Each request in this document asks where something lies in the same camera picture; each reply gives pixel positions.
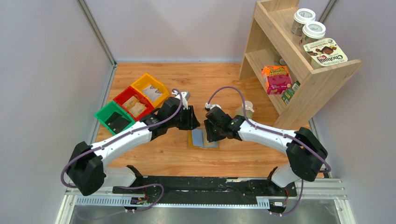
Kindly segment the yellow leather card holder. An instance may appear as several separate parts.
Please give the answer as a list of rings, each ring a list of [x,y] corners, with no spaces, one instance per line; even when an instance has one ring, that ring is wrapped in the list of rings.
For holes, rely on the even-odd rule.
[[[219,142],[209,142],[205,129],[194,129],[187,132],[188,147],[191,148],[219,148]]]

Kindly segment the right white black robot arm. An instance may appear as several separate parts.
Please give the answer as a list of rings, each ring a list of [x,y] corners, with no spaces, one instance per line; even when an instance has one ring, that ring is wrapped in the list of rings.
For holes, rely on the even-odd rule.
[[[209,142],[225,138],[250,141],[285,154],[288,162],[274,168],[268,175],[268,180],[280,188],[298,180],[313,182],[328,156],[328,152],[312,131],[304,127],[297,131],[284,130],[240,115],[232,118],[217,106],[210,109],[205,116],[204,124]]]

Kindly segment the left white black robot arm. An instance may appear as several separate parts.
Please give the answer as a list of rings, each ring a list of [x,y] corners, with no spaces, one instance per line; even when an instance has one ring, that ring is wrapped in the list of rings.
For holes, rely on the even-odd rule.
[[[183,91],[111,138],[91,145],[84,141],[78,143],[62,175],[68,175],[82,195],[95,193],[109,179],[105,168],[125,152],[165,135],[170,128],[193,130],[200,126],[193,106],[188,105],[189,98],[190,93]]]

